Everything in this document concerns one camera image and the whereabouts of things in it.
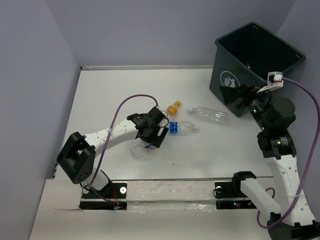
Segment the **bottle blue orange white label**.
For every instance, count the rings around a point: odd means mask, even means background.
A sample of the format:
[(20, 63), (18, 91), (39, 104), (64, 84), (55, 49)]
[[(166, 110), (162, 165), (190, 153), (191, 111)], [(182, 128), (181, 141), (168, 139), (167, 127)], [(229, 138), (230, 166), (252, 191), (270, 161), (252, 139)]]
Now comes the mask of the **bottle blue orange white label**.
[(156, 149), (154, 145), (141, 139), (135, 139), (128, 148), (132, 158), (135, 160), (145, 157), (149, 152)]

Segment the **small bottle yellow cap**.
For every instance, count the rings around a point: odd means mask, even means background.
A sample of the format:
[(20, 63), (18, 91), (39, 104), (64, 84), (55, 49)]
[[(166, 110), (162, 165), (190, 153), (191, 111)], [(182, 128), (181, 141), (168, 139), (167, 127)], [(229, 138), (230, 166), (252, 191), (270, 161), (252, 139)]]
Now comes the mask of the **small bottle yellow cap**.
[(177, 100), (173, 104), (169, 105), (166, 109), (168, 116), (175, 117), (178, 114), (178, 110), (181, 107), (182, 103)]

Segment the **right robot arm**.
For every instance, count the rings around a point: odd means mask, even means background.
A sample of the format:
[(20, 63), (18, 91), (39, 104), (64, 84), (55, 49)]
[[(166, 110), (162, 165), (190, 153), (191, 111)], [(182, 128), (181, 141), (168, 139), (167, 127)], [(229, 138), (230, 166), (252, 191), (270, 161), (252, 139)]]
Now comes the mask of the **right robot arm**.
[(311, 212), (297, 169), (297, 150), (288, 127), (295, 121), (295, 105), (285, 97), (273, 98), (268, 89), (242, 85), (220, 87), (226, 105), (247, 109), (260, 128), (257, 142), (272, 173), (275, 197), (270, 196), (250, 171), (233, 175), (230, 190), (245, 195), (267, 218), (262, 228), (273, 240), (313, 240), (320, 236), (320, 223)]

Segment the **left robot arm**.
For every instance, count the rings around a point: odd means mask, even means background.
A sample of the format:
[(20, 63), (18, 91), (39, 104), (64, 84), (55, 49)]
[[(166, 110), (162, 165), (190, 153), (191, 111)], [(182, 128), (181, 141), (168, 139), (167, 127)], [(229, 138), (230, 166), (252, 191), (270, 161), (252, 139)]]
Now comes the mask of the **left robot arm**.
[(167, 135), (167, 113), (153, 107), (147, 113), (134, 113), (124, 120), (93, 133), (72, 133), (56, 158), (57, 164), (74, 185), (85, 184), (99, 198), (113, 192), (110, 178), (95, 164), (97, 156), (127, 141), (141, 139), (159, 148)]

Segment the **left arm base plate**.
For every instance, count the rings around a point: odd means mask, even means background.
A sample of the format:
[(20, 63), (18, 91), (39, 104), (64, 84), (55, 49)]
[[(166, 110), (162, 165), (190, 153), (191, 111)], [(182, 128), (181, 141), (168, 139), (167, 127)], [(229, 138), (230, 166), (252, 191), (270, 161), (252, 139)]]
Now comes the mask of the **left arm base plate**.
[(127, 186), (126, 181), (113, 181), (101, 191), (92, 190), (85, 183), (82, 187), (79, 208), (82, 210), (109, 210), (121, 211), (127, 209)]

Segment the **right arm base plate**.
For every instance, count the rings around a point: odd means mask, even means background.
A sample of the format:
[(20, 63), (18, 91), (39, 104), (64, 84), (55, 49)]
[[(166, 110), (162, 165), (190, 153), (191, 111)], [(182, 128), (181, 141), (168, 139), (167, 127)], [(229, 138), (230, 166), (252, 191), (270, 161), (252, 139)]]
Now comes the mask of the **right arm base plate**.
[(233, 189), (231, 182), (218, 181), (214, 183), (214, 186), (212, 194), (216, 198), (217, 210), (256, 209), (256, 206), (246, 195)]

